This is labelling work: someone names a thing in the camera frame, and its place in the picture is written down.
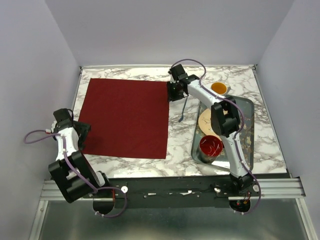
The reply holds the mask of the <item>dark red cloth napkin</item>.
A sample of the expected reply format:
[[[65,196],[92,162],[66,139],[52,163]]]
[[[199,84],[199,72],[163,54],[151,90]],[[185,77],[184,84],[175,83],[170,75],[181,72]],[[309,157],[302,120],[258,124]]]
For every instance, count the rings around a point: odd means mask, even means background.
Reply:
[[[78,120],[91,125],[84,154],[165,159],[169,129],[167,84],[92,78]]]

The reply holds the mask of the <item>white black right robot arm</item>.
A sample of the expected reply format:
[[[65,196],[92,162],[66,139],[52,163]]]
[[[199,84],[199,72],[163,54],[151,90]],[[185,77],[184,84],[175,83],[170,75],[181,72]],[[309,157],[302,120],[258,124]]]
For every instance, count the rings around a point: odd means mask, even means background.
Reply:
[[[172,71],[167,82],[168,100],[180,100],[185,95],[192,95],[206,104],[211,111],[211,127],[221,138],[230,164],[230,191],[241,196],[254,185],[258,194],[261,186],[249,169],[240,143],[240,131],[244,127],[244,114],[232,97],[224,97],[206,88],[202,79],[187,73],[175,74]]]

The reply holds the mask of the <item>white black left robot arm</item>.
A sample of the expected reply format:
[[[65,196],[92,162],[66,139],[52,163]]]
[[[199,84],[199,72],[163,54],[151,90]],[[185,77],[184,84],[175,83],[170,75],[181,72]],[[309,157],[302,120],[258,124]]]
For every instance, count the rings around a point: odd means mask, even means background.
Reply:
[[[48,170],[68,203],[88,194],[104,198],[111,191],[107,176],[102,171],[94,171],[82,153],[90,130],[90,124],[71,118],[57,120],[53,128],[58,154]]]

